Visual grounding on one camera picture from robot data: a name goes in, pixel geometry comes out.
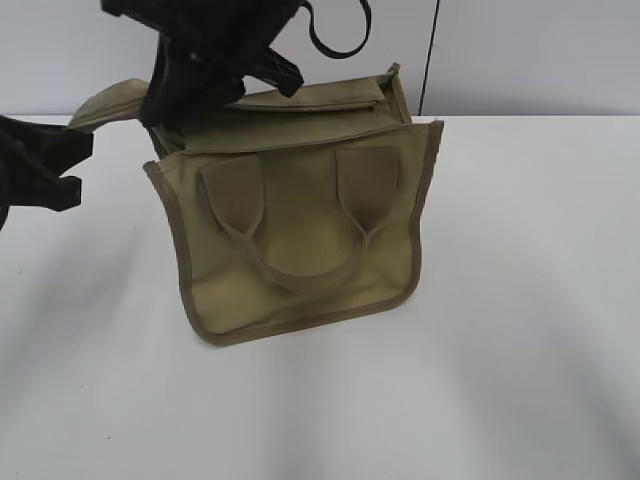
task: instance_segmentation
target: olive green pouch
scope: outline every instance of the olive green pouch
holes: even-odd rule
[[[90,99],[70,128],[137,118],[146,84]],[[249,95],[150,131],[191,325],[229,345],[397,307],[420,278],[420,217],[442,122],[414,125],[398,67]]]

